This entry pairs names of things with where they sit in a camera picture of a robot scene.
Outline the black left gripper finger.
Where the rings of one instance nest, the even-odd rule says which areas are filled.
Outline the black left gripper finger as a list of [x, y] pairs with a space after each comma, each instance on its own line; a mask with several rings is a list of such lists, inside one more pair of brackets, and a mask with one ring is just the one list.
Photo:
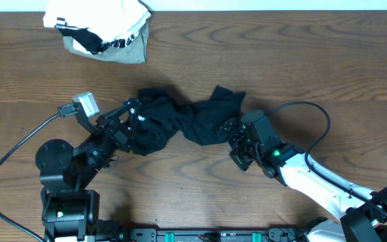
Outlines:
[[126, 104], [129, 107], [129, 124], [127, 127], [130, 132], [130, 137], [134, 138], [136, 127], [139, 122], [138, 115], [142, 104], [137, 99], [129, 99]]
[[125, 113], [128, 113], [129, 116], [136, 113], [136, 99], [128, 99], [124, 101], [120, 107], [100, 115], [97, 121], [103, 119], [119, 119], [120, 116]]

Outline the black t-shirt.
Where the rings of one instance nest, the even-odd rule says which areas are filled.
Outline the black t-shirt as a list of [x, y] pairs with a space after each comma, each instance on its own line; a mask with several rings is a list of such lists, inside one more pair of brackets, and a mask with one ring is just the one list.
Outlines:
[[179, 131], [198, 145], [224, 143], [226, 136], [218, 136], [215, 130], [239, 116], [246, 93], [217, 86], [209, 99], [188, 104], [177, 103], [160, 87], [140, 89], [137, 95], [141, 107], [132, 151], [146, 156], [164, 149]]

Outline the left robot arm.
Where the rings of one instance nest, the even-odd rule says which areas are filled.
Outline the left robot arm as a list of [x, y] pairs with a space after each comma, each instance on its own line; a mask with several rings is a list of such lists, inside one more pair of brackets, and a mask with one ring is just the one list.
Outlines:
[[141, 103], [129, 99], [91, 124], [86, 106], [72, 102], [59, 107], [65, 118], [74, 116], [90, 135], [78, 147], [62, 139], [44, 143], [36, 153], [45, 241], [129, 241], [118, 222], [99, 219], [100, 195], [88, 189], [97, 173], [117, 161], [117, 150], [130, 152]]

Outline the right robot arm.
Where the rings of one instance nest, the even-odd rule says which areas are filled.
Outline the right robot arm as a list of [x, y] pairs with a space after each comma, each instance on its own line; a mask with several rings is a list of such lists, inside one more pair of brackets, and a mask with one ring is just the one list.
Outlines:
[[258, 164], [268, 178], [303, 193], [338, 220], [318, 220], [295, 241], [387, 241], [387, 187], [374, 191], [323, 167], [300, 147], [283, 142], [262, 110], [229, 118], [215, 132], [230, 145], [239, 169]]

